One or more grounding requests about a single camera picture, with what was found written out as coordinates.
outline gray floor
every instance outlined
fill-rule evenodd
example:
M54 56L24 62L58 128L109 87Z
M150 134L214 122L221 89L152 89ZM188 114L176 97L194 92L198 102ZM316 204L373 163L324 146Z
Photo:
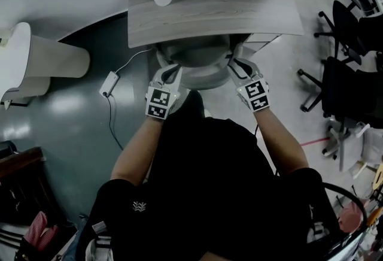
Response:
M108 102L98 91L108 73L140 49L127 47L126 19L96 25L66 39L90 52L92 63L85 77L54 78L49 93L27 108L1 111L0 139L11 139L20 150L42 147L48 180L71 220L80 212L89 213L120 153L108 128ZM113 107L117 103L115 132L125 144L145 116L147 58L134 59L120 73L111 103Z
M251 57L270 84L274 113L301 143L326 136L327 121L322 117L321 105L306 114L299 110L315 88L301 80L296 71L303 68L321 78L320 59L333 54L333 43L328 38L315 39L312 34L328 30L317 14L325 11L331 15L333 1L296 0L305 36L282 36ZM349 4L349 0L340 1ZM108 129L108 102L98 90L110 71L122 66L143 47L128 49L126 19L87 28L66 42L84 47L92 54L89 73L82 79L54 79L50 92L33 100L28 108L1 111L0 140L12 139L21 150L42 147L54 193L68 217L76 220L80 212L90 211L97 189L108 179L119 154ZM362 68L375 70L372 55L363 59ZM142 55L121 72L121 80L113 91L114 107L117 103L115 131L122 144L128 142L144 119L147 85L147 58ZM236 96L232 82L201 94L214 117L233 119L254 132L255 120ZM266 151L262 136L258 136L261 148ZM346 189L354 183L357 193L365 195L373 174L364 171L353 182L349 172L339 172L338 161L323 157L322 148L323 142L304 147L310 165L325 181ZM347 157L356 161L360 152L361 141L348 150Z

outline red line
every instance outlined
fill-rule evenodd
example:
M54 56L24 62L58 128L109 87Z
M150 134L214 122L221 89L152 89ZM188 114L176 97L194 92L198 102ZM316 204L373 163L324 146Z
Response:
M318 143L318 142L328 141L329 139L330 138L316 139L314 141L303 143L303 144L301 144L301 146L306 146L306 145L311 145L311 144L315 144L315 143Z

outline cable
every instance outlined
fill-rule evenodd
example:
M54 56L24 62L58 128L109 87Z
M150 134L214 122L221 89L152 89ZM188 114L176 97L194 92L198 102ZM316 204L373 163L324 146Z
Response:
M127 66L127 65L129 64L129 62L130 62L135 56L137 56L138 54L140 54L140 53L145 53L145 52L147 52L147 51L152 50L153 48L154 48L154 46L152 46L151 49L143 50L143 51L140 51L140 52L136 53L134 56L132 56L132 57L129 59L129 61L126 62L125 65L121 66L121 67L120 67L118 70L116 70L114 73L116 74L116 73L118 73L119 71L121 71L121 70L122 70L125 66Z
M376 7L373 7L373 8L372 8L372 10L368 10L368 11L364 11L364 10L362 10L362 11L363 11L364 13L368 13L368 12L372 12L372 11L375 11L375 9L376 9L376 8L378 8L378 6L376 6Z
M110 132L114 138L114 140L116 141L116 143L118 144L118 146L120 147L121 150L123 150L124 148L121 146L120 142L118 141L118 139L115 137L115 134L112 130L112 126L111 126L111 122L112 122L112 105L110 103L110 100L107 96L104 96L107 100L108 100L108 103L109 103L109 129L110 129Z

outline power adapter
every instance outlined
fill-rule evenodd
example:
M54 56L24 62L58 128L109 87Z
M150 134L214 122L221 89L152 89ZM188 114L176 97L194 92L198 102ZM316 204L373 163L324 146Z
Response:
M120 77L115 72L110 72L99 91L101 96L109 97L110 93L113 91L113 88L115 84L118 82L119 78Z

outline wooden desk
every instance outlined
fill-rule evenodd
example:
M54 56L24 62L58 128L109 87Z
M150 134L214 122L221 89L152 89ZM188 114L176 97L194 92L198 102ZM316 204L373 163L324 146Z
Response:
M294 0L129 0L129 47L217 34L303 35Z

